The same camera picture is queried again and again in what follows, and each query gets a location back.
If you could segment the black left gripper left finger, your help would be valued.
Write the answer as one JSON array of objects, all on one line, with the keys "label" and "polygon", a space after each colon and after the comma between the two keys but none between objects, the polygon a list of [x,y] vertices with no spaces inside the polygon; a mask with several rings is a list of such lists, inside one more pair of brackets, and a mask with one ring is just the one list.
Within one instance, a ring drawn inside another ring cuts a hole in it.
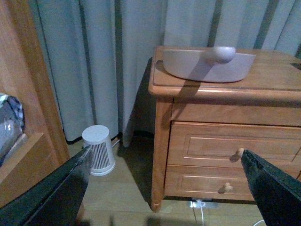
[{"label": "black left gripper left finger", "polygon": [[92,151],[83,148],[28,191],[0,209],[2,226],[73,226],[91,172]]}]

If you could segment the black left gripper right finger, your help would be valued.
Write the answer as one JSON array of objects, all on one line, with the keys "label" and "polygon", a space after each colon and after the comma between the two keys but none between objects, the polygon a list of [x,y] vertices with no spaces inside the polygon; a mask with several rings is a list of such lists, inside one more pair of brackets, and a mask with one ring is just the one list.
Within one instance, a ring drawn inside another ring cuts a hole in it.
[{"label": "black left gripper right finger", "polygon": [[250,192],[268,226],[301,224],[301,182],[250,150],[242,166]]}]

